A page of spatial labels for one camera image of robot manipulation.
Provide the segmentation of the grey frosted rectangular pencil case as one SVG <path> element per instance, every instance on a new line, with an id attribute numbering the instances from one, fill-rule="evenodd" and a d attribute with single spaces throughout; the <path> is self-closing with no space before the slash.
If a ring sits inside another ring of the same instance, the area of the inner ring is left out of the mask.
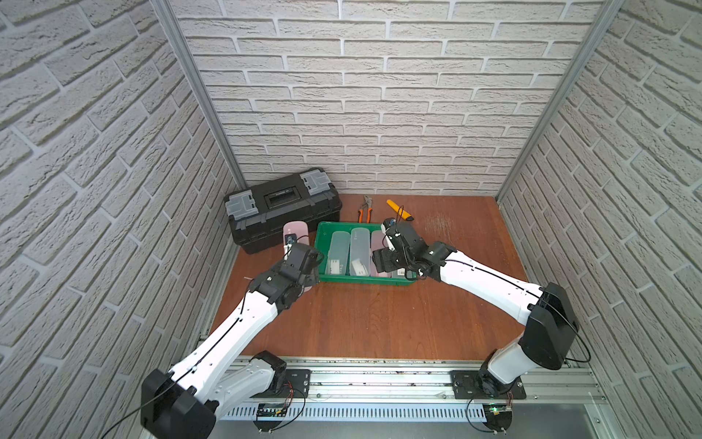
<path id="1" fill-rule="evenodd" d="M 393 279 L 414 281 L 416 279 L 416 274 L 414 272 L 407 272 L 404 268 L 399 268 L 390 273 L 390 277 Z"/>

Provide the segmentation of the pink pencil case with label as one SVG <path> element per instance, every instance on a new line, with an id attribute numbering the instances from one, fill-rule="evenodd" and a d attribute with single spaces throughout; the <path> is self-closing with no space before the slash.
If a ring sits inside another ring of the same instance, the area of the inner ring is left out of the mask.
<path id="1" fill-rule="evenodd" d="M 382 232 L 382 230 L 374 230 L 374 232 L 371 233 L 370 255 L 373 255 L 374 252 L 379 251 L 385 247 L 384 239 L 385 239 L 385 235 Z M 378 268 L 375 265 L 374 260 L 370 261 L 370 270 L 371 270 L 372 277 L 381 277 L 381 278 L 389 278 L 390 277 L 390 274 L 385 273 L 385 272 L 380 272 L 378 270 Z"/>

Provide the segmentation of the clear pencil case with label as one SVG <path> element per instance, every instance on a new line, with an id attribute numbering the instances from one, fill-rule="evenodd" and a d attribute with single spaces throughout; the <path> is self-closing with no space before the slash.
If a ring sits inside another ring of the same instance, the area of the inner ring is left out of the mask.
<path id="1" fill-rule="evenodd" d="M 370 231 L 354 228 L 350 234 L 349 274 L 351 276 L 370 276 Z"/>

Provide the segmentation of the clear frosted pencil case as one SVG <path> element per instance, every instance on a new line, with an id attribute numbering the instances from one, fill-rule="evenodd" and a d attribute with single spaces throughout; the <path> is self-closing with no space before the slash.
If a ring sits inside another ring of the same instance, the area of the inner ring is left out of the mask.
<path id="1" fill-rule="evenodd" d="M 349 232 L 334 232 L 332 234 L 327 254 L 326 274 L 347 275 L 350 240 Z"/>

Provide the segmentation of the pink frosted pencil case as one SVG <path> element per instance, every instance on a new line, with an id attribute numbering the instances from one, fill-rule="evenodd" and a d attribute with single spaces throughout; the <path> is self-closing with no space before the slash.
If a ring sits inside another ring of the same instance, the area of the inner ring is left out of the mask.
<path id="1" fill-rule="evenodd" d="M 305 222 L 286 223 L 283 226 L 283 236 L 288 233 L 296 233 L 298 241 L 289 254 L 283 256 L 282 273 L 300 287 L 300 294 L 304 294 L 318 283 L 319 253 L 310 245 L 309 230 Z"/>

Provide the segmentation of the green plastic storage tray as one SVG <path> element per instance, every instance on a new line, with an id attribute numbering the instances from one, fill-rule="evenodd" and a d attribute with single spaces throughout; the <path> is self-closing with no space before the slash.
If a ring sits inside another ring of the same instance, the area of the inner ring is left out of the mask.
<path id="1" fill-rule="evenodd" d="M 323 221 L 320 222 L 316 231 L 316 242 L 314 247 L 325 256 L 322 263 L 319 265 L 319 275 L 321 282 L 330 283 L 343 283 L 343 284 L 360 284 L 360 285 L 411 285 L 414 281 L 400 280 L 381 277 L 372 277 L 371 270 L 369 277 L 359 277 L 351 276 L 349 274 L 349 259 L 348 259 L 348 271 L 347 275 L 329 275 L 325 273 L 325 268 L 327 268 L 327 254 L 330 247 L 330 241 L 332 234 L 334 232 L 349 232 L 351 233 L 354 228 L 364 228 L 371 233 L 374 230 L 381 230 L 380 224 L 373 223 L 352 223 L 352 222 L 335 222 L 335 221 Z"/>

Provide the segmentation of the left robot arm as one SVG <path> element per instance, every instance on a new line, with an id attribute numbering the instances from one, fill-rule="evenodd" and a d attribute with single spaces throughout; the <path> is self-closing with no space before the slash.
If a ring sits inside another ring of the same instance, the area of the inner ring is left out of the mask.
<path id="1" fill-rule="evenodd" d="M 266 326 L 318 284 L 323 258 L 312 246 L 293 244 L 250 281 L 241 303 L 201 345 L 169 371 L 152 371 L 142 384 L 141 426 L 156 438 L 207 438 L 233 406 L 280 387 L 286 364 L 269 352 L 237 372 L 228 369 Z"/>

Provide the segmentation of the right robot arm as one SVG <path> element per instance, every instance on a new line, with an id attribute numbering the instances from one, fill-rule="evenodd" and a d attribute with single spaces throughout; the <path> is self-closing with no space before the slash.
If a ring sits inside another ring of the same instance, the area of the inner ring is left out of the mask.
<path id="1" fill-rule="evenodd" d="M 580 324 L 567 292 L 559 285 L 520 281 L 471 259 L 455 247 L 431 245 L 407 221 L 386 219 L 385 243 L 372 254 L 380 272 L 403 269 L 423 280 L 463 289 L 500 308 L 524 332 L 484 361 L 475 377 L 481 393 L 497 398 L 508 393 L 521 375 L 542 368 L 558 371 L 567 361 Z"/>

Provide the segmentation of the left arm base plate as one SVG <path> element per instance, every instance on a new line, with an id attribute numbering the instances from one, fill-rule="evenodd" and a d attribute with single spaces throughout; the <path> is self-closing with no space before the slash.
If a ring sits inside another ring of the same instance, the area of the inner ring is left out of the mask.
<path id="1" fill-rule="evenodd" d="M 270 387 L 263 393 L 252 395 L 251 399 L 284 399 L 291 391 L 295 392 L 295 398 L 306 398 L 310 390 L 312 371 L 310 369 L 287 369 L 283 378 L 283 384 L 279 389 Z"/>

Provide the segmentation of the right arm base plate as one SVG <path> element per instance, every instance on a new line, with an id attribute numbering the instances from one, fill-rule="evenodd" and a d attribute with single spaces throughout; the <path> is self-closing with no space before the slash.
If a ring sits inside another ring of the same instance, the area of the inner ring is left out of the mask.
<path id="1" fill-rule="evenodd" d="M 520 377 L 513 382 L 499 382 L 487 371 L 451 371 L 450 378 L 456 400 L 491 399 L 506 400 L 511 396 L 515 400 L 526 400 L 525 385 Z"/>

